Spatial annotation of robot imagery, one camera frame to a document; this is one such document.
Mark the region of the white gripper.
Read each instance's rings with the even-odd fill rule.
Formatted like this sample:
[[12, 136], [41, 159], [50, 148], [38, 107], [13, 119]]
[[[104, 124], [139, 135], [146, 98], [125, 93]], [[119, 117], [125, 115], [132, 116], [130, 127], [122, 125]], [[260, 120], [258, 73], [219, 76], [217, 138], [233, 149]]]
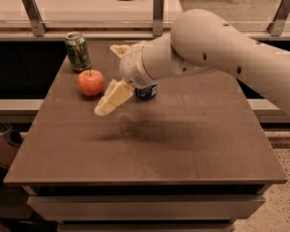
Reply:
[[131, 46], [114, 44], [110, 47], [114, 54], [121, 56], [119, 72], [123, 79], [110, 81], [104, 95], [94, 109], [96, 115], [105, 116], [111, 113], [133, 96], [134, 88], [143, 89], [157, 84], [147, 74], [142, 63], [144, 45], [145, 42], [142, 41]]

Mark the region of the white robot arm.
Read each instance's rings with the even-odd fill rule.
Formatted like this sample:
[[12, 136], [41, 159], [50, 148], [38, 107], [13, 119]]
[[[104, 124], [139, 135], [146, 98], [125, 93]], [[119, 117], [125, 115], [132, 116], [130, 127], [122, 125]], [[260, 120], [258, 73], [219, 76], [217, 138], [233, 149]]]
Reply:
[[253, 40], [211, 12], [186, 11], [168, 34], [110, 49], [120, 58], [121, 79], [107, 86], [95, 107], [99, 116], [163, 78], [214, 70], [236, 77], [290, 116], [290, 51]]

